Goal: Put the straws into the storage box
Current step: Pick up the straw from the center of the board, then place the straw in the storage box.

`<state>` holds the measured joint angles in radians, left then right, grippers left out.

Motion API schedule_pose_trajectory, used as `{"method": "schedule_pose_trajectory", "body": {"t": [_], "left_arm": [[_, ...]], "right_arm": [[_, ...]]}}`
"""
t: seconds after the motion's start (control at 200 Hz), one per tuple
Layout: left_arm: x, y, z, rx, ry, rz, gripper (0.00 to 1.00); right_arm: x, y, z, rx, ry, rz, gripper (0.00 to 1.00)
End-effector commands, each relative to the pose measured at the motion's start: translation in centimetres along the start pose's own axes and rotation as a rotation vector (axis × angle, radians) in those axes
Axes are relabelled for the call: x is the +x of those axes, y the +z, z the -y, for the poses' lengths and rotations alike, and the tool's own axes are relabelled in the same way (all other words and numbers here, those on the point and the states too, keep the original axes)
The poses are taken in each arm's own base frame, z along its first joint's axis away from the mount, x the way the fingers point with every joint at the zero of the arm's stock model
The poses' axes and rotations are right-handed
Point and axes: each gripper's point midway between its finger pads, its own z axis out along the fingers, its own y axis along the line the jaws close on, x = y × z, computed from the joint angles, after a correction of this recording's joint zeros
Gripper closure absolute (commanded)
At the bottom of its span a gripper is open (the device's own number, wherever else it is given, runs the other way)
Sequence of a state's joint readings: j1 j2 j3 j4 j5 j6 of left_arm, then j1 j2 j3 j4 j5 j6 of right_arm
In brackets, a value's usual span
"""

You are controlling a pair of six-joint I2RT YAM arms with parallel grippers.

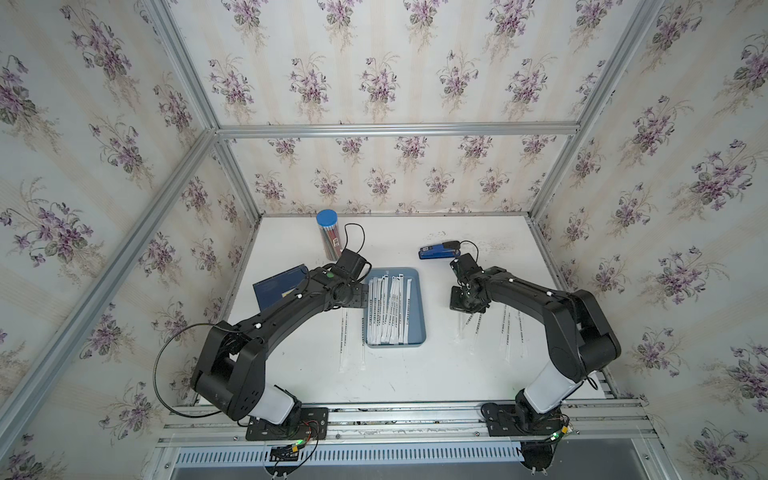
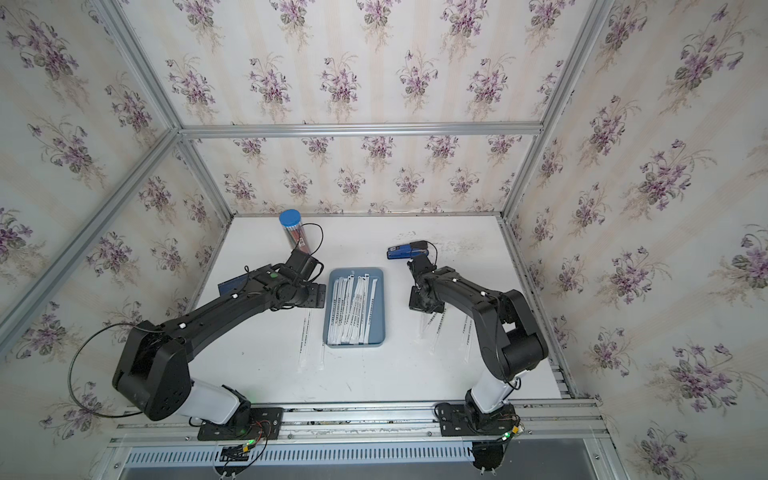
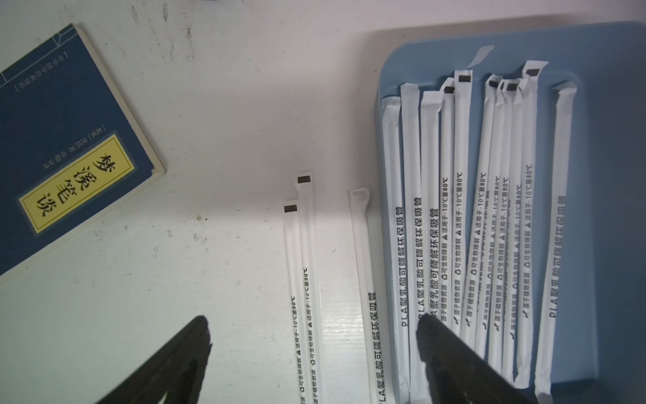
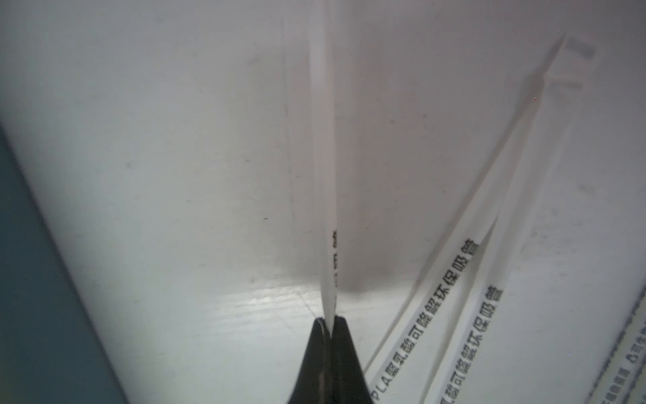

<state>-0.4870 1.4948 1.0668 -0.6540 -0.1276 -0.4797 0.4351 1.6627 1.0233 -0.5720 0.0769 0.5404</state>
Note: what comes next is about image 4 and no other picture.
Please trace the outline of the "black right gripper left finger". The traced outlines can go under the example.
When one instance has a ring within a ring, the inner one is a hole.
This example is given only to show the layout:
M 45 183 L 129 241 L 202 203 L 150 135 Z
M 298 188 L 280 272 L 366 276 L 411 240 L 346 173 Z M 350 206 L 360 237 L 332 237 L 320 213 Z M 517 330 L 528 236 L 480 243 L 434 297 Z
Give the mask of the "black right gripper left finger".
M 288 404 L 330 402 L 330 334 L 325 320 L 314 320 Z

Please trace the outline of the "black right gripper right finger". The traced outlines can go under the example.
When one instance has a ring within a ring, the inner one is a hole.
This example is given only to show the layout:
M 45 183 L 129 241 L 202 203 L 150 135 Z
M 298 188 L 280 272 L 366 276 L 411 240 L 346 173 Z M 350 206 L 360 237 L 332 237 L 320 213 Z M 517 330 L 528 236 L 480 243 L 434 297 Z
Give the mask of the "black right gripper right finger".
M 331 335 L 331 403 L 373 404 L 348 321 L 335 317 Z

